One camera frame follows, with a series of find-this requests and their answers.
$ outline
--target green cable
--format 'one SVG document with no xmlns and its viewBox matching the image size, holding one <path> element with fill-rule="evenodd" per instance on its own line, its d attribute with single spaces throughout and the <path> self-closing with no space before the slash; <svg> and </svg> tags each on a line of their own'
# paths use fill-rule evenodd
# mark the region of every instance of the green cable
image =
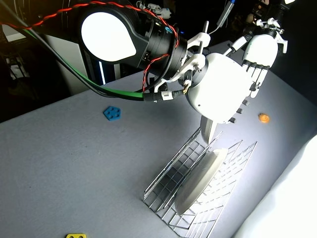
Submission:
<svg viewBox="0 0 317 238">
<path fill-rule="evenodd" d="M 24 31 L 26 33 L 28 33 L 29 35 L 31 35 L 32 37 L 35 38 L 35 36 L 28 30 L 24 29 Z M 75 67 L 73 67 L 70 63 L 68 63 L 63 57 L 61 57 L 65 63 L 72 68 L 74 71 L 76 71 L 83 79 L 85 79 L 87 82 L 90 82 L 91 84 L 93 84 L 95 87 L 100 88 L 100 89 L 105 89 L 108 90 L 109 92 L 112 93 L 116 93 L 116 94 L 120 94 L 120 95 L 124 95 L 124 96 L 130 96 L 130 97 L 135 97 L 135 98 L 143 98 L 143 93 L 136 93 L 136 92 L 130 92 L 130 91 L 122 91 L 122 90 L 117 90 L 117 89 L 112 89 L 112 88 L 106 88 L 106 87 L 101 87 L 99 85 L 97 85 L 96 83 L 94 83 L 93 81 L 91 81 L 86 75 L 82 74 L 79 70 L 77 70 Z"/>
</svg>

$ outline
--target yellow block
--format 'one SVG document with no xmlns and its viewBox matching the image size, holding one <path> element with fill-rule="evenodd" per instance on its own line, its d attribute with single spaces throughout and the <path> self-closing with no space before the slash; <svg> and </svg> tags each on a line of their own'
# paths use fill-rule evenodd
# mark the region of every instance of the yellow block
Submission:
<svg viewBox="0 0 317 238">
<path fill-rule="evenodd" d="M 86 238 L 86 234 L 68 234 L 66 238 Z"/>
</svg>

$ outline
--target dish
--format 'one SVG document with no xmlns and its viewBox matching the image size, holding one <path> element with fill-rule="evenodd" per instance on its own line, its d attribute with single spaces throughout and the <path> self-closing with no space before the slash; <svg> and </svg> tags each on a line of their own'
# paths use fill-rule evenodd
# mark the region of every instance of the dish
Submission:
<svg viewBox="0 0 317 238">
<path fill-rule="evenodd" d="M 178 215 L 186 212 L 202 194 L 227 154 L 228 149 L 216 149 L 208 152 L 193 168 L 176 194 L 175 207 Z"/>
</svg>

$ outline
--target metal dish rack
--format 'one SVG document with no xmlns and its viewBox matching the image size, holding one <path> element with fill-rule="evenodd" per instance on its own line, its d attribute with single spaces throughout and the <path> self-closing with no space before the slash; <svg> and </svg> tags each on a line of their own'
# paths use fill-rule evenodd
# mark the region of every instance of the metal dish rack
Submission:
<svg viewBox="0 0 317 238">
<path fill-rule="evenodd" d="M 176 155 L 144 192 L 143 202 L 182 238 L 208 238 L 229 199 L 229 196 L 257 144 L 253 143 L 235 155 L 242 140 L 229 148 L 219 171 L 196 202 L 183 215 L 178 215 L 174 199 L 183 181 L 200 159 L 221 137 L 218 134 L 208 145 L 197 141 L 200 128 L 189 138 Z"/>
</svg>

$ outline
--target blue pentagon object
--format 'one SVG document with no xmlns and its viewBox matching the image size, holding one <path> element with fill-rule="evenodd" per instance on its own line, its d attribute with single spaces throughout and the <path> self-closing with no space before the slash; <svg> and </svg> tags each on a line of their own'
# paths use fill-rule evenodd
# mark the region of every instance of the blue pentagon object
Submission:
<svg viewBox="0 0 317 238">
<path fill-rule="evenodd" d="M 104 115 L 109 121 L 117 120 L 121 118 L 121 110 L 120 108 L 110 106 L 104 111 Z"/>
</svg>

